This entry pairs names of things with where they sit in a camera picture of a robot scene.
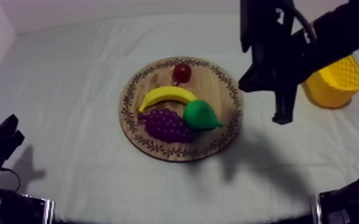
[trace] banana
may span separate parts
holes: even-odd
[[[177,86],[162,86],[152,89],[146,94],[142,105],[139,108],[139,112],[143,113],[146,107],[150,107],[158,102],[166,100],[179,101],[187,104],[191,101],[197,100],[197,98],[193,93],[184,88]]]

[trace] apple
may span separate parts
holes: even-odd
[[[186,83],[191,79],[191,67],[187,64],[177,64],[172,72],[172,78],[178,83]]]

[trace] floral border pattern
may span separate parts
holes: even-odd
[[[157,144],[151,139],[146,139],[142,135],[137,134],[138,126],[135,121],[136,114],[131,112],[132,102],[135,97],[134,92],[137,88],[137,84],[140,83],[149,74],[153,74],[155,70],[172,67],[179,63],[188,64],[190,66],[202,66],[209,68],[220,81],[226,84],[226,88],[230,91],[230,97],[233,100],[233,105],[235,107],[235,110],[231,115],[230,122],[227,125],[227,133],[221,134],[219,139],[212,141],[208,147],[204,147],[202,149],[184,150],[181,148],[165,148],[163,145]],[[212,65],[210,62],[201,59],[173,58],[172,60],[157,63],[153,66],[148,66],[146,69],[141,70],[132,78],[131,83],[128,84],[128,87],[125,90],[123,106],[120,109],[120,113],[123,115],[124,121],[128,126],[128,130],[134,135],[134,141],[138,145],[146,147],[150,153],[160,152],[161,155],[166,157],[165,160],[169,160],[170,156],[175,155],[177,157],[189,157],[190,159],[188,161],[192,161],[194,159],[207,157],[208,155],[217,152],[237,134],[240,126],[240,118],[242,117],[242,102],[241,98],[239,97],[238,88],[234,85],[232,78],[228,77],[218,66]]]

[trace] green pear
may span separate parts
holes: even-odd
[[[195,100],[185,107],[184,120],[193,129],[214,129],[222,126],[212,107],[203,100]]]

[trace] toy fruit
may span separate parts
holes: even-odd
[[[148,92],[143,99],[139,112],[143,113],[146,107],[157,104],[161,101],[173,100],[182,103],[189,103],[196,100],[196,96],[190,91],[176,86],[162,86],[156,89],[152,89]]]
[[[145,120],[146,132],[161,141],[192,142],[194,135],[185,121],[176,112],[167,108],[151,110],[149,115],[140,114],[140,120]]]
[[[184,120],[193,129],[214,129],[222,126],[212,107],[203,100],[192,101],[185,107]]]
[[[177,64],[172,72],[172,78],[178,83],[189,82],[191,79],[191,67],[187,64]]]

